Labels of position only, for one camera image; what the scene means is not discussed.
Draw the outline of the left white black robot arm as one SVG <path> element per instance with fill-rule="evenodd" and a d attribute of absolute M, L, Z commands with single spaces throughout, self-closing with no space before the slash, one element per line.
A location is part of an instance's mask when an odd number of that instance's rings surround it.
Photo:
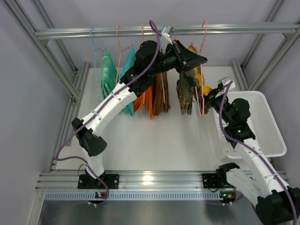
<path fill-rule="evenodd" d="M 103 178 L 105 170 L 101 156 L 107 143 L 101 133 L 125 106 L 153 84 L 154 76 L 171 69 L 178 73 L 188 72 L 206 62 L 207 58 L 187 49 L 178 40 L 167 44 L 165 53 L 160 52 L 156 41 L 142 42 L 135 53 L 133 66 L 121 77 L 112 92 L 88 115 L 72 121 L 75 136 L 84 152 L 86 176 L 94 182 Z"/>

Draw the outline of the brown trousers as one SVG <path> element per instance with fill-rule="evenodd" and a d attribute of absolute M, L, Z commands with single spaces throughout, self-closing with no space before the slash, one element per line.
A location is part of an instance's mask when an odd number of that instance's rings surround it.
<path fill-rule="evenodd" d="M 162 91 L 162 81 L 161 74 L 154 77 L 154 96 L 153 96 L 153 113 L 154 116 L 158 116 L 162 113 L 167 113 L 171 109 L 169 101 L 169 86 L 167 79 L 167 72 L 163 73 L 164 87 L 166 94 L 166 104 L 163 102 L 163 91 Z"/>

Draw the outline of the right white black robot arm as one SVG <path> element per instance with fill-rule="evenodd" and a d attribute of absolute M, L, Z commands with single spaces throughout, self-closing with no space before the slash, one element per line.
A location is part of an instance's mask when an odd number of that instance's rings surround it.
<path fill-rule="evenodd" d="M 222 186 L 237 188 L 252 204 L 265 225 L 292 221 L 300 215 L 300 190 L 291 187 L 275 170 L 269 158 L 286 152 L 265 96 L 258 91 L 231 92 L 228 86 L 211 90 L 204 109 L 216 113 L 216 127 L 224 150 L 234 150 L 252 173 L 244 174 L 236 163 L 216 170 Z"/>

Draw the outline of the blue hanger with brown trousers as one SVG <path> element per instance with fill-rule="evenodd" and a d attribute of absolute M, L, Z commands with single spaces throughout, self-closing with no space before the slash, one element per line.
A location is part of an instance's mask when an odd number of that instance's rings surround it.
<path fill-rule="evenodd" d="M 163 53 L 163 48 L 162 48 L 162 33 L 164 30 L 164 24 L 161 26 L 161 38 L 160 38 L 160 52 Z M 166 104 L 166 94 L 165 94 L 165 87 L 164 87 L 164 78 L 163 78 L 163 73 L 161 73 L 161 81 L 162 81 L 162 91 L 163 91 L 163 102 Z"/>

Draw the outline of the camouflage yellow trousers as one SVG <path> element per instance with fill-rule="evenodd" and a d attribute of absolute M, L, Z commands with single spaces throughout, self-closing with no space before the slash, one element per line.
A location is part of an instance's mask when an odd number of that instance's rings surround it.
<path fill-rule="evenodd" d="M 198 89 L 200 104 L 202 105 L 200 66 L 186 73 L 181 73 L 176 85 L 181 114 L 191 115 L 193 98 L 196 100 L 195 87 Z M 207 96 L 210 91 L 212 91 L 212 88 L 204 85 L 204 96 Z"/>

